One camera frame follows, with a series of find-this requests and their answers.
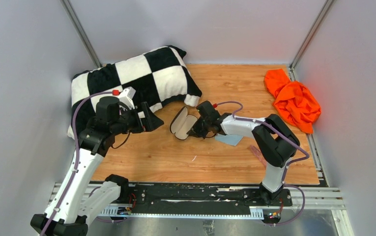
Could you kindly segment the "black glasses case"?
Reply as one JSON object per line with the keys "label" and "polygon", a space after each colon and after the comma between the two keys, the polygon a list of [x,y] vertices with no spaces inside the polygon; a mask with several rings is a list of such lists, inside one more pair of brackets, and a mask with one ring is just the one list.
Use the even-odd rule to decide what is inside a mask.
{"label": "black glasses case", "polygon": [[197,122],[198,118],[190,115],[186,106],[182,107],[170,124],[170,132],[179,140],[186,140],[188,132]]}

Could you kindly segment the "light blue cleaning cloth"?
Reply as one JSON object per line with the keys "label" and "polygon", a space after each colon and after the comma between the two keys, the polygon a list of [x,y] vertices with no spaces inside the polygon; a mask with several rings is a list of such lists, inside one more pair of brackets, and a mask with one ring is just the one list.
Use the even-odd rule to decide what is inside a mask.
{"label": "light blue cleaning cloth", "polygon": [[243,139],[241,135],[222,135],[217,134],[215,136],[215,140],[221,143],[230,145],[230,146],[237,146],[239,142]]}

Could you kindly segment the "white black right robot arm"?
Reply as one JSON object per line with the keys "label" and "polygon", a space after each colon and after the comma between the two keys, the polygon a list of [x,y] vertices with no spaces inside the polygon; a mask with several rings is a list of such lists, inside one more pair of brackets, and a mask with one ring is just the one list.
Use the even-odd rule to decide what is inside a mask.
{"label": "white black right robot arm", "polygon": [[187,134],[205,138],[209,132],[253,138],[266,161],[265,176],[260,183],[260,198],[273,205],[284,187],[287,164],[300,148],[300,141],[276,114],[266,118],[240,117],[233,113],[220,114],[216,106],[205,101],[197,106],[200,114]]}

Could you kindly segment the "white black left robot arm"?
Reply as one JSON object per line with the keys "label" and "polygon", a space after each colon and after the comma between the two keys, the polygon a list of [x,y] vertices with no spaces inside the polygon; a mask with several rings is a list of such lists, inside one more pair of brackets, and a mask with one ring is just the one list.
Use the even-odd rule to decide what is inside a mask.
{"label": "white black left robot arm", "polygon": [[75,133],[75,154],[59,191],[43,214],[35,214],[30,225],[41,236],[85,236],[89,226],[110,203],[130,197],[128,179],[108,176],[85,201],[91,178],[119,134],[151,132],[164,122],[146,102],[137,106],[124,103],[124,96],[100,93],[95,116],[86,129]]}

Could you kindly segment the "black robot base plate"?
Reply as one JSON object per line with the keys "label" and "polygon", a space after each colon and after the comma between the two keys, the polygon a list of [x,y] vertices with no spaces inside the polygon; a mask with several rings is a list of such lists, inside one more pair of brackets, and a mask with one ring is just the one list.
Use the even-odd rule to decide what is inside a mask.
{"label": "black robot base plate", "polygon": [[292,206],[290,191],[266,193],[258,184],[130,183],[114,204],[133,214],[180,216],[243,216],[252,207]]}

